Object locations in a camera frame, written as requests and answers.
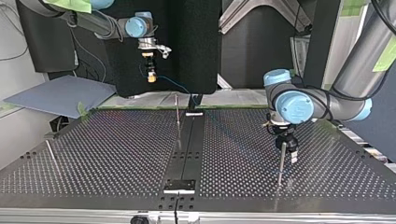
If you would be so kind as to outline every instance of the green tape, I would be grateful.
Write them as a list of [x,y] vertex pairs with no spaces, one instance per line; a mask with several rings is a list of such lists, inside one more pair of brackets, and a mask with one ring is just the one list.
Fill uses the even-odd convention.
[[373,72],[385,72],[388,71],[390,66],[396,59],[396,36],[394,35],[387,47],[385,48],[384,52],[379,57],[378,62],[376,63]]
[[15,105],[3,103],[3,104],[0,104],[0,111],[2,111],[2,110],[10,110],[10,109],[13,109],[15,107],[16,107]]
[[353,17],[361,14],[361,8],[366,4],[365,0],[346,0],[341,11],[342,17]]
[[77,12],[92,13],[90,0],[44,0],[44,2]]

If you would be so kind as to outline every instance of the metal bracket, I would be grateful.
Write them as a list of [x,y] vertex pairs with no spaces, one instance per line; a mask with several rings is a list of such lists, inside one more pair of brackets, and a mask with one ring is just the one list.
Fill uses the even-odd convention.
[[191,95],[189,100],[189,107],[186,112],[187,117],[199,117],[204,114],[200,109],[196,109],[196,106],[200,105],[204,96],[202,94]]
[[218,85],[225,91],[233,89],[233,87],[220,74],[218,74]]
[[[297,0],[234,0],[220,18],[221,33],[227,34],[249,11],[261,6],[273,7],[294,26],[300,4]],[[311,24],[311,20],[302,9],[298,14],[296,29],[302,32],[306,26]]]
[[194,194],[195,180],[170,180],[163,188],[164,194]]

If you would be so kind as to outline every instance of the white wall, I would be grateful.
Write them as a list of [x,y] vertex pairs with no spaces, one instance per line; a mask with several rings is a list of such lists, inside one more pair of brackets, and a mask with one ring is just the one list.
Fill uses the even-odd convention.
[[[15,0],[0,0],[15,7]],[[9,17],[14,15],[5,9]],[[26,41],[0,11],[0,59],[18,55],[26,48]],[[0,62],[0,101],[45,81],[43,74],[35,72],[32,59],[26,53],[18,59]],[[29,109],[11,109],[0,113],[0,169],[16,160],[21,154],[43,141],[50,132],[49,121],[55,116]]]

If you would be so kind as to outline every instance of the black panel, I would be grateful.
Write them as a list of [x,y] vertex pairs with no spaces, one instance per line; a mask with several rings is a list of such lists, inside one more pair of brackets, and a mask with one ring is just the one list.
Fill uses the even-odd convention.
[[318,1],[304,71],[304,83],[321,87],[341,0]]
[[271,7],[257,7],[222,38],[221,75],[234,88],[262,89],[262,76],[292,68],[293,26]]
[[[190,92],[209,94],[216,90],[219,64],[220,1],[207,0],[119,0],[105,11],[117,18],[132,17],[136,11],[149,10],[159,25],[159,44],[173,51],[167,60],[157,56],[158,75],[170,77]],[[144,60],[137,50],[137,40],[124,43],[106,41],[106,51],[115,74],[120,96],[137,95],[146,91],[183,91],[160,78],[149,84],[140,73]]]
[[43,17],[17,1],[21,26],[37,72],[76,68],[72,37],[64,21]]

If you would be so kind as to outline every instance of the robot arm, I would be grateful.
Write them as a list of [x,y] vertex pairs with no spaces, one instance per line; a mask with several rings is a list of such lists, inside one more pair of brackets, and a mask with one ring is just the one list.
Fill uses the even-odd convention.
[[158,26],[150,12],[136,12],[134,17],[126,19],[114,19],[97,11],[110,7],[114,0],[92,1],[92,14],[75,12],[55,5],[46,4],[42,0],[21,0],[21,2],[34,12],[52,18],[65,20],[70,27],[82,27],[92,31],[98,38],[114,39],[121,41],[123,38],[133,37],[138,39],[138,49],[142,50],[142,56],[146,59],[148,82],[156,81],[156,51],[159,51],[164,59],[167,59],[172,51],[164,45],[158,45],[155,31]]
[[[382,11],[396,23],[396,1],[383,0]],[[362,120],[371,112],[369,94],[385,81],[384,69],[375,65],[393,32],[375,13],[362,31],[330,91],[298,89],[287,70],[264,76],[264,86],[275,125],[300,124],[310,119]]]

